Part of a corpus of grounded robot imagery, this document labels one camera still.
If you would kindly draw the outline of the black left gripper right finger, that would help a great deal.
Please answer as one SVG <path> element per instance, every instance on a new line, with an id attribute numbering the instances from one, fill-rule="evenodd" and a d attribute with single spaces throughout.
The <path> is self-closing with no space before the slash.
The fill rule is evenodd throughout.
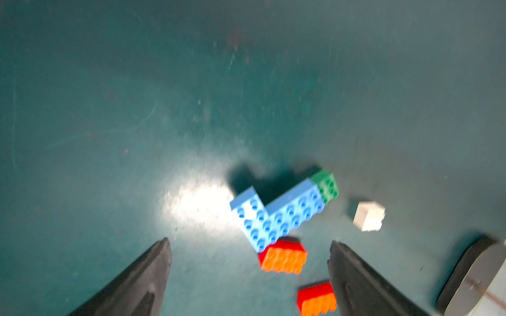
<path id="1" fill-rule="evenodd" d="M 427 315 L 342 242 L 332 242 L 328 270 L 341 315 Z"/>

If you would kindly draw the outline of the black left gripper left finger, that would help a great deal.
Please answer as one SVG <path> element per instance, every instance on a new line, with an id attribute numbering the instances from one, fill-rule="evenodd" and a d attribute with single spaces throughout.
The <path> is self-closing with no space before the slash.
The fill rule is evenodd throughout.
<path id="1" fill-rule="evenodd" d="M 71 315 L 159 315 L 171 264 L 168 238 L 158 240 Z"/>

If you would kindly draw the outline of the red lego brick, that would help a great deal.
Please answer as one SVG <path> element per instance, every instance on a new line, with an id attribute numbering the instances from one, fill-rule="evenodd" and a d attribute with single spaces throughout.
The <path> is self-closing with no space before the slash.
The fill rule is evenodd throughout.
<path id="1" fill-rule="evenodd" d="M 308 252 L 300 242 L 278 240 L 258 254 L 260 268 L 267 272 L 299 275 L 307 261 Z"/>
<path id="2" fill-rule="evenodd" d="M 334 312 L 337 309 L 337 300 L 331 283 L 325 282 L 300 289 L 297 293 L 297 306 L 302 316 Z"/>

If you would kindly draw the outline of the long green lego brick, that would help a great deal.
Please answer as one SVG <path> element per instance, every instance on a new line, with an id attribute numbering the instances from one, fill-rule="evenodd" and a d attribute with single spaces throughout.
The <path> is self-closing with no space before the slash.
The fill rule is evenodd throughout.
<path id="1" fill-rule="evenodd" d="M 311 176 L 311 181 L 318 186 L 322 201 L 327 205 L 330 201 L 335 200 L 339 196 L 339 188 L 335 181 L 333 173 L 322 169 Z"/>

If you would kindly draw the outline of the blue lego brick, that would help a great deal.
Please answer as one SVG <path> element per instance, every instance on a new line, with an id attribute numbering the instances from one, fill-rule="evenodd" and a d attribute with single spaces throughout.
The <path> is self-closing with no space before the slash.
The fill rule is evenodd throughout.
<path id="1" fill-rule="evenodd" d="M 277 238 L 287 236 L 304 222 L 324 210 L 325 203 L 320 189 L 311 179 L 306 178 L 266 206 L 272 230 Z"/>
<path id="2" fill-rule="evenodd" d="M 263 252 L 279 238 L 274 218 L 267 212 L 259 195 L 251 186 L 230 202 L 232 214 L 256 253 Z"/>

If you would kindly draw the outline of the small white lego brick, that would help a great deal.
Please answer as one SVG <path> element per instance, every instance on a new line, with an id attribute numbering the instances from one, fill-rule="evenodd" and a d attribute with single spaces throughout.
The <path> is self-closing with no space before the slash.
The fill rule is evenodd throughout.
<path id="1" fill-rule="evenodd" d="M 357 205 L 353 224 L 362 232 L 379 231 L 386 216 L 386 208 L 375 201 L 361 201 Z"/>

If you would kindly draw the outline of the dark oval stand base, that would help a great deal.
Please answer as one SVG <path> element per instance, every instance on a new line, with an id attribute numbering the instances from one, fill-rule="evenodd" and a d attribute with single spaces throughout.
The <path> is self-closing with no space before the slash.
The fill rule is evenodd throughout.
<path id="1" fill-rule="evenodd" d="M 505 261 L 505 245 L 481 236 L 461 256 L 436 301 L 441 315 L 468 315 L 482 297 Z"/>

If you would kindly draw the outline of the green table mat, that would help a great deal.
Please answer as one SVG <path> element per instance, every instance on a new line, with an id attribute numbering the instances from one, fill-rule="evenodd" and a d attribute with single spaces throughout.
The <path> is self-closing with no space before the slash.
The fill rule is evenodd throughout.
<path id="1" fill-rule="evenodd" d="M 338 198 L 278 239 L 302 272 L 261 270 L 230 202 L 322 169 Z M 162 238 L 163 315 L 297 315 L 333 241 L 435 314 L 481 234 L 505 240 L 504 1 L 1 2 L 2 315 L 68 315 Z"/>

